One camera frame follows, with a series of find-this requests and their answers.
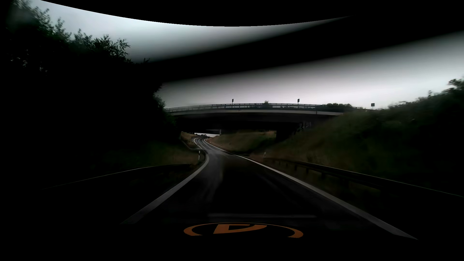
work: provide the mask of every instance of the orange logo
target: orange logo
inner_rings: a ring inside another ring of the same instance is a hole
[[[246,223],[246,222],[221,222],[221,223],[209,223],[209,224],[195,225],[195,226],[191,226],[191,227],[184,229],[184,233],[187,235],[201,235],[201,234],[193,232],[193,229],[200,227],[200,226],[214,225],[214,224],[217,224],[217,225],[216,225],[216,228],[213,234],[238,233],[238,232],[254,231],[254,230],[259,230],[259,229],[264,229],[264,228],[269,228],[269,227],[276,227],[276,228],[286,228],[286,229],[293,231],[293,234],[288,237],[299,238],[303,236],[303,232],[301,232],[300,230],[294,229],[294,228],[271,225],[271,224]],[[243,226],[246,228],[231,229],[231,226]]]

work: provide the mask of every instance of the road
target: road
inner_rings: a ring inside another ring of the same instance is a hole
[[[207,154],[198,173],[125,223],[174,238],[201,235],[195,238],[417,241],[270,168],[213,147],[204,138],[196,139],[196,143]]]

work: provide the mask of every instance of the overcast sky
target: overcast sky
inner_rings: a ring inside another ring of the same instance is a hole
[[[94,37],[127,39],[129,58],[167,59],[289,33],[327,22],[276,26],[191,26],[116,17],[40,0],[32,6],[61,17],[67,32],[79,28]],[[464,76],[464,32],[358,55],[231,75],[165,83],[159,95],[166,107],[200,104],[350,103],[386,108],[414,101],[429,90]]]

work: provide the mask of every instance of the road edge line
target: road edge line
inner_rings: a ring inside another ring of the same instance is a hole
[[[194,173],[192,173],[190,176],[185,178],[179,184],[175,185],[172,189],[168,190],[166,193],[159,196],[157,199],[153,200],[150,204],[146,205],[141,210],[137,211],[135,214],[130,216],[128,219],[124,220],[122,223],[120,223],[120,225],[137,223],[144,216],[146,216],[148,213],[150,213],[155,208],[157,208],[159,205],[161,205],[163,202],[165,202],[170,196],[172,196],[174,193],[176,193],[185,184],[187,184],[187,182],[189,182],[191,179],[193,179],[195,176],[197,176],[197,174],[200,173],[200,171],[202,171],[204,169],[204,167],[206,167],[206,165],[208,165],[208,163],[209,163],[209,156],[208,156],[207,153],[205,153],[205,155],[206,155],[205,163],[203,163],[203,165],[199,169],[197,169]]]
[[[215,148],[217,148],[217,149],[220,149],[220,150],[222,150],[222,151],[225,151],[225,150],[223,150],[223,149],[221,149],[221,148],[218,148],[218,147],[216,147],[216,146],[214,146],[214,145],[212,145],[212,144],[209,144],[209,145],[210,145],[210,146],[213,146],[213,147],[215,147]],[[392,234],[394,234],[394,235],[400,235],[400,236],[409,237],[409,238],[413,238],[413,239],[416,239],[416,240],[417,240],[417,238],[415,238],[415,237],[409,235],[408,233],[406,233],[406,232],[400,230],[399,228],[396,228],[396,227],[394,227],[394,226],[388,224],[387,222],[385,222],[385,221],[383,221],[383,220],[381,220],[381,219],[379,219],[379,218],[377,218],[377,217],[375,217],[375,216],[373,216],[373,215],[367,213],[366,211],[364,211],[364,210],[362,210],[362,209],[359,209],[359,208],[357,208],[357,207],[355,207],[355,206],[353,206],[353,205],[351,205],[351,204],[349,204],[349,203],[347,203],[347,202],[345,202],[345,201],[343,201],[343,200],[341,200],[341,199],[339,199],[339,198],[337,198],[337,197],[335,197],[335,196],[333,196],[333,195],[331,195],[331,194],[329,194],[329,193],[327,193],[327,192],[325,192],[325,191],[323,191],[323,190],[321,190],[321,189],[318,189],[318,188],[316,188],[316,187],[314,187],[314,186],[312,186],[312,185],[310,185],[310,184],[308,184],[308,183],[306,183],[306,182],[304,182],[304,181],[301,181],[301,180],[299,180],[299,179],[297,179],[297,178],[295,178],[295,177],[292,177],[292,176],[290,176],[290,175],[288,175],[288,174],[285,174],[285,173],[283,173],[283,172],[281,172],[281,171],[278,171],[278,170],[276,170],[276,169],[273,169],[273,168],[271,168],[271,167],[269,167],[269,166],[266,166],[266,165],[264,165],[264,164],[261,164],[261,163],[259,163],[259,162],[254,161],[254,160],[251,160],[251,159],[248,159],[248,158],[239,156],[239,155],[235,155],[235,156],[238,156],[238,157],[240,157],[240,158],[244,158],[244,159],[246,159],[246,160],[249,160],[249,161],[251,161],[251,162],[254,162],[254,163],[256,163],[256,164],[259,164],[259,165],[261,165],[261,166],[263,166],[263,167],[265,167],[265,168],[268,168],[268,169],[270,169],[270,170],[273,170],[273,171],[275,171],[275,172],[277,172],[277,173],[279,173],[279,174],[281,174],[281,175],[283,175],[283,176],[285,176],[285,177],[287,177],[287,178],[289,178],[289,179],[291,179],[291,180],[293,180],[293,181],[295,181],[295,182],[297,182],[297,183],[299,183],[299,184],[301,184],[301,185],[303,185],[303,186],[305,186],[305,187],[307,187],[307,188],[309,188],[309,189],[311,189],[311,190],[313,190],[313,191],[315,191],[315,192],[321,194],[322,196],[324,196],[324,197],[326,197],[326,198],[328,198],[328,199],[334,201],[335,203],[337,203],[337,204],[343,206],[344,208],[346,208],[346,209],[348,209],[348,210],[354,212],[355,214],[361,216],[362,218],[367,219],[368,221],[372,222],[373,224],[375,224],[375,225],[377,225],[377,226],[383,228],[384,230],[386,230],[386,231],[388,231],[388,232],[390,232],[390,233],[392,233]]]

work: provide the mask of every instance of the concrete bridge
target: concrete bridge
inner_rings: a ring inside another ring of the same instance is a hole
[[[277,140],[310,129],[361,107],[317,104],[209,104],[165,109],[176,116],[182,131],[227,134],[237,130],[276,130]]]

